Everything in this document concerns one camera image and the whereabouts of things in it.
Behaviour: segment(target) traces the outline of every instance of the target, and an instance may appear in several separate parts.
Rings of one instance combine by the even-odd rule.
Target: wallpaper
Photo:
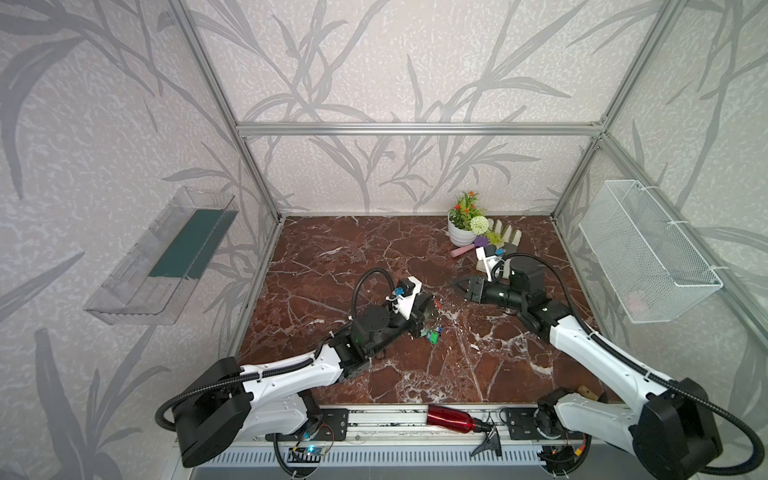
[[[552,212],[588,137],[262,137],[250,142],[284,212],[444,214],[462,191],[491,212]]]
[[[189,1],[238,121],[599,120],[660,4]]]
[[[710,401],[727,408],[768,441],[768,358],[720,295],[707,297],[671,322],[632,323],[581,234],[581,218],[604,182],[624,178],[609,156],[598,153],[557,220],[601,331],[649,366],[675,379],[688,377],[699,383]],[[746,460],[749,441],[738,429],[715,418],[724,452],[712,465]],[[749,476],[734,478],[765,478],[766,474],[768,465],[763,465]]]
[[[683,10],[611,133],[768,311],[768,5],[711,5]]]
[[[239,122],[597,121],[661,0],[190,0]],[[288,213],[548,213],[584,138],[252,137]]]
[[[0,2],[0,478],[158,478],[154,410],[232,341],[275,223],[148,0]],[[83,310],[181,186],[235,223],[173,326]]]

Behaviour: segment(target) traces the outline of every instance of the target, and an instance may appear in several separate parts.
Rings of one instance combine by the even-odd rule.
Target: purple object
[[[485,235],[480,235],[475,238],[475,241],[473,243],[470,243],[465,247],[459,247],[454,250],[451,250],[451,258],[456,258],[459,255],[469,252],[470,250],[474,250],[475,248],[485,247],[490,243],[491,242],[488,241],[488,238]]]

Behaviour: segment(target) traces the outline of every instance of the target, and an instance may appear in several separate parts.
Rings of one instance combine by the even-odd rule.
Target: white wire basket
[[[582,233],[632,323],[669,322],[723,282],[637,180],[608,180]]]

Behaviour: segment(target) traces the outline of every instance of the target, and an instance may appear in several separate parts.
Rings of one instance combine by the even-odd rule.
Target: metal beam
[[[253,275],[250,286],[246,292],[245,301],[240,308],[240,313],[237,315],[237,320],[232,328],[232,336],[227,342],[227,356],[237,356],[240,352],[240,347],[243,346],[243,339],[250,325],[251,317],[253,317],[253,310],[256,308],[256,301],[259,299],[261,289],[264,286],[266,280],[266,273],[270,268],[270,262],[272,261],[272,255],[275,253],[275,247],[277,247],[277,240],[280,238],[280,234],[285,227],[286,218],[281,217],[277,225],[272,229],[270,238],[266,243],[266,249],[264,255],[261,257],[261,264],[258,271]]]
[[[556,220],[560,213],[562,213],[563,209],[565,208],[565,204],[578,188],[581,178],[583,178],[587,173],[587,170],[592,163],[592,158],[598,152],[597,146],[598,136],[596,135],[590,138],[587,147],[583,152],[581,152],[581,157],[579,158],[578,163],[576,163],[576,168],[574,168],[573,173],[571,173],[571,178],[565,184],[563,193],[558,198],[558,201],[554,204],[554,210],[552,211],[551,215],[553,220]]]
[[[619,88],[616,90],[614,97],[611,99],[611,103],[608,104],[608,108],[601,118],[602,130],[600,133],[609,131],[610,126],[616,121],[622,108],[624,108],[624,105],[627,103],[627,99],[630,97],[630,94],[635,89],[637,83],[640,81],[643,73],[650,64],[650,61],[660,50],[664,39],[669,35],[674,22],[683,11],[685,3],[686,0],[666,0],[661,6],[658,15],[656,15],[656,18],[654,19],[654,23],[645,35],[643,44],[634,56],[627,73],[624,74],[624,78],[621,80]],[[571,178],[568,179],[568,182],[565,184],[563,194],[558,199],[558,202],[555,204],[552,211],[553,217],[557,217],[563,211],[565,204],[571,199],[571,195],[576,191],[576,187],[589,170],[593,158],[594,142],[591,142],[581,155],[579,163],[574,169]]]
[[[614,163],[627,178],[639,180],[646,187],[655,187],[653,181],[645,171],[632,161],[629,154],[609,134],[603,134],[598,139],[598,147],[613,158]],[[649,188],[648,191],[659,202],[662,208],[673,220],[686,219],[675,208],[658,188]],[[722,259],[714,253],[710,246],[699,235],[690,223],[680,223],[680,229],[690,240],[701,256],[710,264],[723,265]],[[763,348],[768,352],[768,314],[762,306],[747,292],[746,287],[728,269],[718,270],[717,275],[723,281],[720,294],[723,301],[731,308],[736,317],[741,320],[746,329],[752,332]]]
[[[601,132],[595,123],[254,123],[237,125],[243,136],[265,135],[575,135]]]
[[[637,87],[637,83],[643,77],[643,73],[647,70],[648,65],[656,56],[656,53],[661,49],[661,45],[664,43],[664,39],[667,38],[674,22],[680,13],[683,11],[687,0],[666,0],[661,6],[654,24],[650,27],[645,40],[643,41],[640,50],[635,55],[632,65],[621,80],[618,90],[614,95],[611,103],[608,104],[608,109],[605,111],[605,115],[602,118],[604,122],[603,131],[609,131],[608,129],[616,121],[624,105],[627,103],[627,99],[630,97],[632,91]]]
[[[187,8],[186,2],[184,0],[166,0],[166,3],[168,4],[174,24],[179,28],[181,37],[192,54],[192,59],[200,69],[205,84],[211,95],[214,97],[214,103],[216,104],[221,117],[224,119],[225,126],[232,137],[235,148],[240,154],[240,159],[245,164],[246,171],[256,183],[259,193],[270,210],[270,215],[275,222],[277,222],[280,219],[280,212],[277,209],[275,200],[270,195],[269,189],[266,188],[266,183],[259,172],[259,168],[256,165],[256,161],[253,159],[253,155],[250,153],[243,138],[237,133],[237,122],[235,121],[234,114],[230,110],[227,99],[224,97],[223,89],[214,74],[214,69],[205,53],[203,42],[200,40],[200,35],[194,26],[192,14]]]

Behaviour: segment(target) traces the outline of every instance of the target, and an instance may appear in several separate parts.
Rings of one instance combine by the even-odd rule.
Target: potted plant
[[[475,206],[477,199],[478,195],[475,192],[464,192],[448,212],[448,236],[451,238],[451,243],[457,247],[469,245],[478,236],[472,231],[472,219],[482,217],[484,211]]]

